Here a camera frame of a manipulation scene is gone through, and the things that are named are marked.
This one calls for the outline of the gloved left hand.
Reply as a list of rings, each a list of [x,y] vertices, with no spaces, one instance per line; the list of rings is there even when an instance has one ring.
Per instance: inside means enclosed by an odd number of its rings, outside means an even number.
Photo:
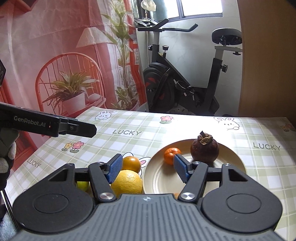
[[[10,128],[1,128],[1,187],[4,190],[16,156],[16,139],[19,132]]]

